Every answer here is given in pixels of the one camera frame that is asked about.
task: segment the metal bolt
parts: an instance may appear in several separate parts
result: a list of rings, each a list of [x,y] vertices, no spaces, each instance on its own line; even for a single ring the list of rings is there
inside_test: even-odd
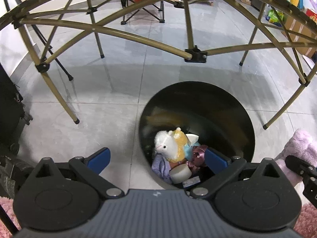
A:
[[[196,196],[205,196],[205,195],[207,195],[208,190],[204,187],[198,187],[198,188],[193,189],[193,193]]]
[[[106,191],[107,195],[110,197],[117,197],[121,194],[122,190],[118,188],[110,188]]]

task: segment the white cylindrical object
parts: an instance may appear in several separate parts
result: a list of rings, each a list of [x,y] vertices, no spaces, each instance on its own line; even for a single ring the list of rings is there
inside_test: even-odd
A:
[[[181,183],[191,176],[191,170],[188,168],[186,164],[182,164],[179,166],[176,166],[170,171],[170,177],[173,183]]]

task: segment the pink fluffy rug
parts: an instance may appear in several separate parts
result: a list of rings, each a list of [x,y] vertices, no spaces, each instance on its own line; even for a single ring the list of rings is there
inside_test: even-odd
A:
[[[311,203],[302,206],[294,230],[304,238],[317,237],[317,209]]]
[[[5,210],[5,212],[7,213],[7,215],[10,217],[10,219],[13,221],[15,226],[20,230],[21,227],[18,223],[18,220],[15,217],[15,214],[14,214],[13,208],[12,208],[13,200],[8,199],[8,198],[4,198],[4,197],[0,197],[0,204],[3,207],[3,209]],[[9,230],[5,227],[5,225],[0,220],[0,238],[9,238],[11,236],[12,235],[9,232]]]

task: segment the pink ribbon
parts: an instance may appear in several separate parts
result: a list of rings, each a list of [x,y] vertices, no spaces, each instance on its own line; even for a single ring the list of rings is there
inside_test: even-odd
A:
[[[208,148],[207,145],[193,146],[193,156],[190,161],[187,161],[187,166],[194,174],[200,167],[205,166],[205,151]]]

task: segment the purple cloth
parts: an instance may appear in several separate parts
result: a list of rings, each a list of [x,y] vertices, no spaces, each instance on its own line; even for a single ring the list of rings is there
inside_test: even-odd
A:
[[[161,154],[156,154],[152,163],[152,171],[167,183],[172,183],[170,178],[170,163]]]

